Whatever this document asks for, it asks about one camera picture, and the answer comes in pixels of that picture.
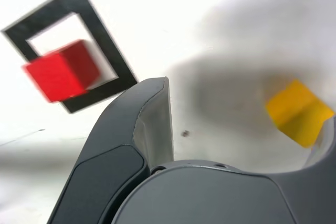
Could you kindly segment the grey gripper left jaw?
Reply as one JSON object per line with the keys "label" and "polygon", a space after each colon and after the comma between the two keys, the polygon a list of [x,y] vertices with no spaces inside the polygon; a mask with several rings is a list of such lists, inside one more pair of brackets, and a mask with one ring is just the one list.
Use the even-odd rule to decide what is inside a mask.
{"label": "grey gripper left jaw", "polygon": [[173,159],[169,80],[146,79],[100,115],[49,223],[111,223],[152,168]]}

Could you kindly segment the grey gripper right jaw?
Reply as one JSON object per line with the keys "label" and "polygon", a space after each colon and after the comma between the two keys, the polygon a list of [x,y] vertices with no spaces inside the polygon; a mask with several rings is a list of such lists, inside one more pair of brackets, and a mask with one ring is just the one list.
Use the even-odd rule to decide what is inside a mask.
{"label": "grey gripper right jaw", "polygon": [[316,163],[258,174],[212,162],[178,162],[142,182],[113,223],[335,223],[335,119]]}

